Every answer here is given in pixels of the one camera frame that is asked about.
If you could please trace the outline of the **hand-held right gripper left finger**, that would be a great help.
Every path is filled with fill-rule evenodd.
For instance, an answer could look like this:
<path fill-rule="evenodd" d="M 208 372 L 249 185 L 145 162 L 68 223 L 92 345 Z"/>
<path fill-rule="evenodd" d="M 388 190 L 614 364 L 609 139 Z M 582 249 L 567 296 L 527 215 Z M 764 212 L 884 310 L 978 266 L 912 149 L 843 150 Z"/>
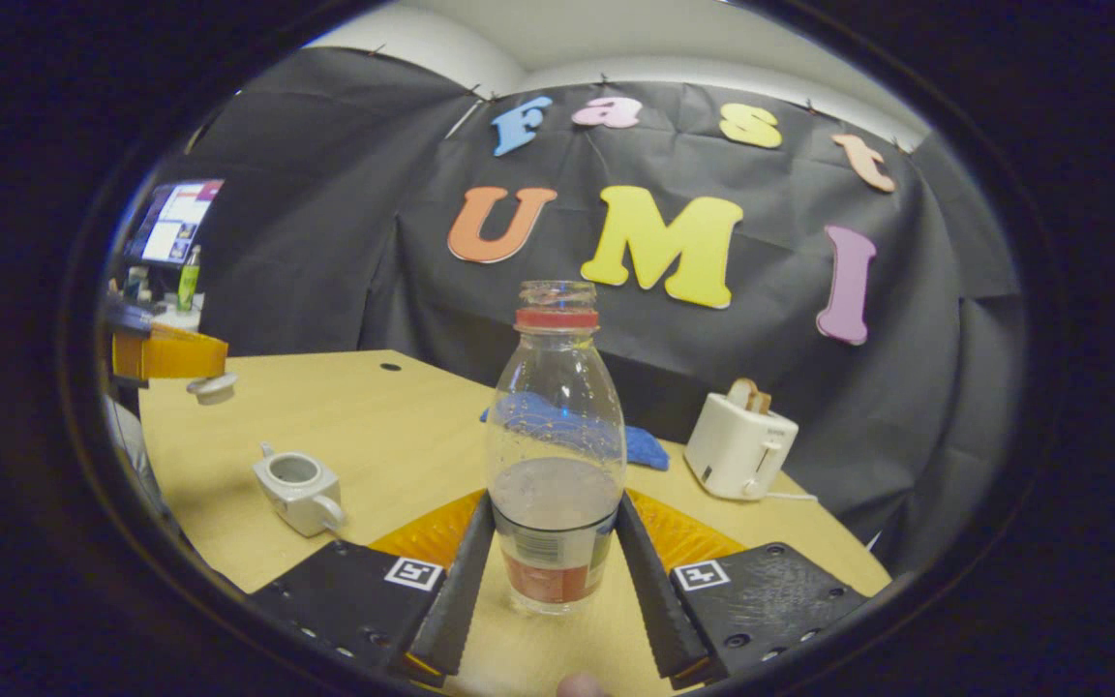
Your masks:
<path fill-rule="evenodd" d="M 332 541 L 252 592 L 252 604 L 349 669 L 442 688 L 460 674 L 495 533 L 486 491 L 446 509 L 455 520 L 417 520 L 406 540 L 447 532 L 450 550 Z"/>

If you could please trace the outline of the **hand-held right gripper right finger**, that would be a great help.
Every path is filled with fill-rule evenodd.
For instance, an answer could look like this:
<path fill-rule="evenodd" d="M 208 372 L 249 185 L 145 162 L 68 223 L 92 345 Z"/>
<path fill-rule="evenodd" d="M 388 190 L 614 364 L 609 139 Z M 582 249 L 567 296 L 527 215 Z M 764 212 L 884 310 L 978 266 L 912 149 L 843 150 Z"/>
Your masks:
<path fill-rule="evenodd" d="M 828 635 L 866 596 L 774 541 L 743 544 L 628 488 L 615 534 L 660 678 L 738 678 Z"/>

